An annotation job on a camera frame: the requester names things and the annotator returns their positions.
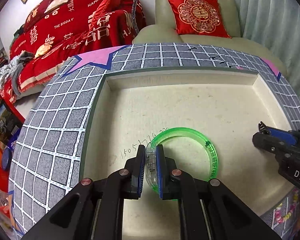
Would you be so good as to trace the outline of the green translucent bangle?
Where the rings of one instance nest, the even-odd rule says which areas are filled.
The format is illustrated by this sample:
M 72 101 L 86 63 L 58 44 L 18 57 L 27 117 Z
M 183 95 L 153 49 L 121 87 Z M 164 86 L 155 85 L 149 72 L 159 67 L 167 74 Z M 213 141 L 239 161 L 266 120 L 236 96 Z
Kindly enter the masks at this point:
M 197 130 L 187 127 L 169 128 L 156 135 L 146 146 L 146 181 L 150 188 L 158 194 L 159 186 L 157 179 L 157 161 L 155 150 L 159 144 L 162 144 L 164 141 L 175 137 L 190 138 L 203 147 L 204 152 L 206 153 L 210 161 L 209 172 L 208 175 L 204 178 L 204 181 L 215 179 L 218 174 L 218 155 L 215 146 L 209 138 L 207 138 Z

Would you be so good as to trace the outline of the grey grid tablecloth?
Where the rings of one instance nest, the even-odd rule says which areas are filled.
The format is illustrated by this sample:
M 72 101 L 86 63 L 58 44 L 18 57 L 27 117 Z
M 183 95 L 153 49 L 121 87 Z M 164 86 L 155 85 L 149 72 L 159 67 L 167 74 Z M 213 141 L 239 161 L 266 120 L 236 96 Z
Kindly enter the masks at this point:
M 23 124 L 11 162 L 8 194 L 15 230 L 23 236 L 78 182 L 88 117 L 108 73 L 152 67 L 244 68 L 260 73 L 294 128 L 300 100 L 271 53 L 246 40 L 242 48 L 189 43 L 134 44 L 106 55 L 104 63 L 78 65 L 67 58 L 38 97 Z

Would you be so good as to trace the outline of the pale green curtain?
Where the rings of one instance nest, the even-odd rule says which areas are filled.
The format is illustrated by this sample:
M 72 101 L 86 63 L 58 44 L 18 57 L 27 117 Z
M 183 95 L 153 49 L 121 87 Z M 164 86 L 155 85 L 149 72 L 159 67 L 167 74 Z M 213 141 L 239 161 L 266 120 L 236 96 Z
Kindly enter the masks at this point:
M 235 0 L 243 37 L 268 48 L 300 99 L 300 5 L 296 0 Z

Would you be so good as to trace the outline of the gold stuffed ornament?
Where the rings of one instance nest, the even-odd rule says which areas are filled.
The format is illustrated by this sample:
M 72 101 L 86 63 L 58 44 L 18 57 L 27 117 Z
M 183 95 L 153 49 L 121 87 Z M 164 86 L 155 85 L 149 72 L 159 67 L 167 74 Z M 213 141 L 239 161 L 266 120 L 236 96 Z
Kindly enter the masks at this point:
M 36 51 L 36 53 L 35 53 L 35 55 L 34 55 L 34 57 L 35 58 L 38 58 L 38 57 L 40 57 L 40 56 L 43 56 L 43 55 L 45 55 L 50 49 L 51 49 L 51 45 L 50 44 L 43 44 L 43 45 L 41 45 L 38 49 L 37 49 L 37 51 Z

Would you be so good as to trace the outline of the red sofa cover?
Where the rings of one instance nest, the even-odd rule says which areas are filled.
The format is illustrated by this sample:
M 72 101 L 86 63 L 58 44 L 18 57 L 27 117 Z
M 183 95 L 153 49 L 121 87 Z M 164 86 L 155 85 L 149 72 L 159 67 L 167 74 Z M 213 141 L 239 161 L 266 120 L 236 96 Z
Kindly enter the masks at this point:
M 132 24 L 133 0 L 70 0 L 51 10 L 13 41 L 9 56 L 22 51 L 36 53 L 43 44 L 51 49 L 25 64 L 18 76 L 18 91 L 9 79 L 0 96 L 15 103 L 29 89 L 48 83 L 68 58 L 108 47 L 131 44 L 136 37 Z

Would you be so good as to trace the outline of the red embroidered cushion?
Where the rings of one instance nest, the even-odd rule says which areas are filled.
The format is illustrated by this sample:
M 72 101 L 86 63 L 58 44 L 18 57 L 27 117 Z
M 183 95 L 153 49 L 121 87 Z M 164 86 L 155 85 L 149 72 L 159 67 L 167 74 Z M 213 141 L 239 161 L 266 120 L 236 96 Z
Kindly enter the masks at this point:
M 179 35 L 203 35 L 229 38 L 218 0 L 167 0 Z

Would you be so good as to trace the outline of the grey crumpled clothes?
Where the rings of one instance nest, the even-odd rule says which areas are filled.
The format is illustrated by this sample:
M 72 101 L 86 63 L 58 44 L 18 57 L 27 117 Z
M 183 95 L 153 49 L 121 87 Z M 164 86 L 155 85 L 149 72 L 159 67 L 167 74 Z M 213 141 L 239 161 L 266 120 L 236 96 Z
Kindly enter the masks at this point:
M 0 90 L 4 88 L 6 82 L 10 79 L 12 83 L 12 88 L 15 93 L 18 91 L 18 76 L 23 70 L 25 64 L 34 59 L 34 53 L 28 51 L 22 51 L 19 55 L 15 56 L 6 65 L 0 68 Z

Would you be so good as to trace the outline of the dark red pillow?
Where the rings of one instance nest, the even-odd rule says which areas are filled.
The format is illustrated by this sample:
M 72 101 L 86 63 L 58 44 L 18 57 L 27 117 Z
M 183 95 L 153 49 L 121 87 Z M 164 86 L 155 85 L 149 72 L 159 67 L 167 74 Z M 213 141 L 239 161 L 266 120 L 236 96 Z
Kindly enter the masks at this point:
M 31 10 L 23 26 L 24 32 L 29 31 L 30 28 L 45 15 L 45 11 L 52 1 L 53 0 L 42 0 Z

